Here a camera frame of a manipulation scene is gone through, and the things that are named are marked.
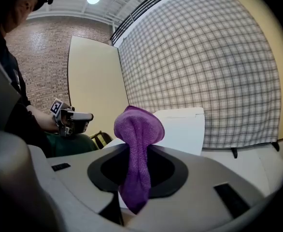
ceiling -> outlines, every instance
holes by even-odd
[[[100,0],[97,4],[88,4],[86,0],[54,0],[30,14],[29,19],[66,15],[89,18],[117,27],[144,0]]]

purple towel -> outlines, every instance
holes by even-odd
[[[164,127],[153,114],[128,106],[114,122],[114,134],[130,147],[127,177],[119,192],[130,211],[137,214],[147,203],[151,188],[147,146],[164,138]]]

person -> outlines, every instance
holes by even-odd
[[[32,11],[42,7],[44,0],[3,0],[0,5],[0,63],[11,85],[21,99],[14,107],[5,130],[21,137],[28,145],[40,147],[46,157],[66,156],[96,150],[94,142],[84,134],[62,138],[52,115],[45,114],[31,105],[27,98],[26,84],[16,58],[9,52],[5,36],[17,28]]]

checkered fabric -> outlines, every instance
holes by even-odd
[[[275,142],[278,70],[258,24],[237,0],[170,0],[119,47],[131,105],[203,107],[204,147]]]

beige board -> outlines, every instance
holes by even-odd
[[[92,113],[86,135],[99,131],[115,138],[115,119],[128,106],[118,49],[98,41],[73,36],[68,80],[76,112]]]
[[[283,29],[263,0],[238,0],[262,29],[274,55],[281,86],[279,139],[283,138]]]

